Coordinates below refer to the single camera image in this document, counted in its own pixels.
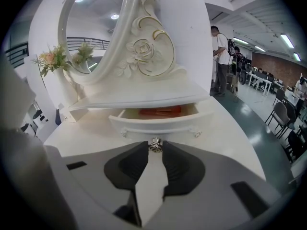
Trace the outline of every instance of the green floor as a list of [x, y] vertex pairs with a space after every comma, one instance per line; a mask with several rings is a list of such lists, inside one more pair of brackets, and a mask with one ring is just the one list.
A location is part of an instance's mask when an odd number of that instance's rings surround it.
[[253, 145], [267, 182], [282, 195], [294, 189], [294, 183], [289, 185], [293, 179], [289, 160], [279, 140], [262, 119], [240, 99], [234, 99], [229, 91], [226, 91], [225, 97], [215, 98], [236, 120]]

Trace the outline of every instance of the pink flower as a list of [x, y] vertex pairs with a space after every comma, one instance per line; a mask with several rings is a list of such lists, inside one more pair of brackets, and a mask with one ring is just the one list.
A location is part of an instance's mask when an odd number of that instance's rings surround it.
[[54, 59], [54, 54], [48, 53], [48, 54], [46, 55], [46, 62], [47, 62], [48, 64], [52, 65], [53, 59]]

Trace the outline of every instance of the white shirt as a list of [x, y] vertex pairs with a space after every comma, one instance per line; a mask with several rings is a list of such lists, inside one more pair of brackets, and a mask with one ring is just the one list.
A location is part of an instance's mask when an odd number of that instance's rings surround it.
[[299, 84], [299, 81], [297, 81], [295, 87], [297, 88], [296, 96], [300, 97], [301, 100], [305, 100], [305, 98], [302, 96], [307, 93], [306, 83], [304, 82], [303, 84]]
[[228, 40], [223, 34], [217, 35], [217, 46], [225, 47], [225, 50], [219, 54], [219, 64], [231, 65], [231, 56], [228, 53]]

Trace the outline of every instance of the gray pants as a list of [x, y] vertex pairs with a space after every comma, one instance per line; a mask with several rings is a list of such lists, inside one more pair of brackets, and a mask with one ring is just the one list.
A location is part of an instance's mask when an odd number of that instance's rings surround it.
[[220, 93], [225, 93], [226, 91], [226, 84], [227, 84], [227, 70], [229, 69], [229, 65], [218, 64], [218, 71], [217, 71], [217, 81], [215, 82], [215, 88], [220, 89]]

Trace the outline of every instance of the carved rose decoration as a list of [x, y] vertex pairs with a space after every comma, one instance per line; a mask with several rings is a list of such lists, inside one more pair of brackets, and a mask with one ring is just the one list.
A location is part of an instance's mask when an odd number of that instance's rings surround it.
[[135, 42], [126, 44], [127, 50], [130, 54], [126, 57], [126, 60], [120, 61], [114, 73], [117, 76], [131, 77], [132, 71], [138, 68], [138, 64], [147, 64], [154, 60], [162, 60], [162, 54], [160, 51], [155, 51], [154, 44], [147, 39], [139, 39]]

